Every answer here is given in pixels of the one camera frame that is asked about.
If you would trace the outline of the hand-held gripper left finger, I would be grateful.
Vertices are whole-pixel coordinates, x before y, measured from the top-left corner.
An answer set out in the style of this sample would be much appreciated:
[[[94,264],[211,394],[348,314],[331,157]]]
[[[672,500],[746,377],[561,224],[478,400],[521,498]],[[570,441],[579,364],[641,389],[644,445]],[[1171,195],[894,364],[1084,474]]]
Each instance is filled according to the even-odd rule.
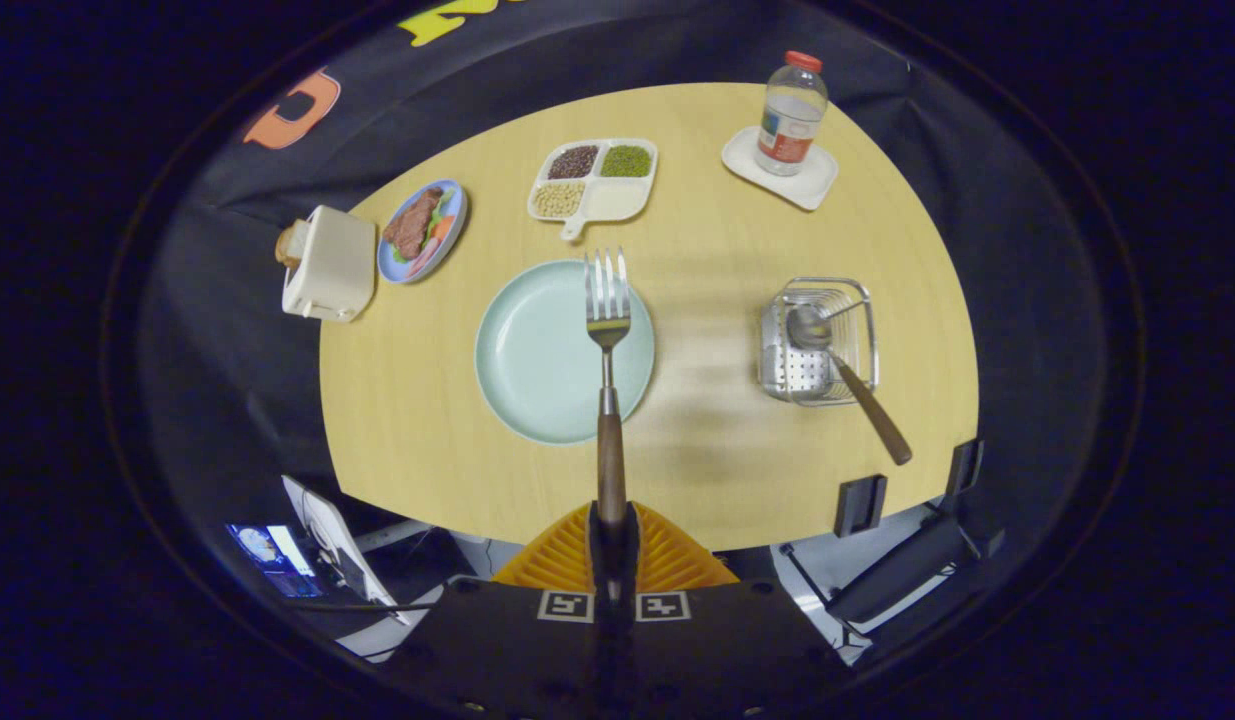
[[[453,579],[382,666],[450,718],[614,715],[614,538],[594,505],[493,578]]]

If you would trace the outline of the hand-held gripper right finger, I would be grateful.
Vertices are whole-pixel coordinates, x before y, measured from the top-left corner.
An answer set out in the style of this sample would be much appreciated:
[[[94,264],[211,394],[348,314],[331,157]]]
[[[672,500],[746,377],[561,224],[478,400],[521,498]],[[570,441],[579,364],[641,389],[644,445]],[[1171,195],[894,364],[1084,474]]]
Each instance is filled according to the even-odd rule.
[[[774,576],[737,578],[650,509],[614,534],[614,715],[790,719],[853,671]]]

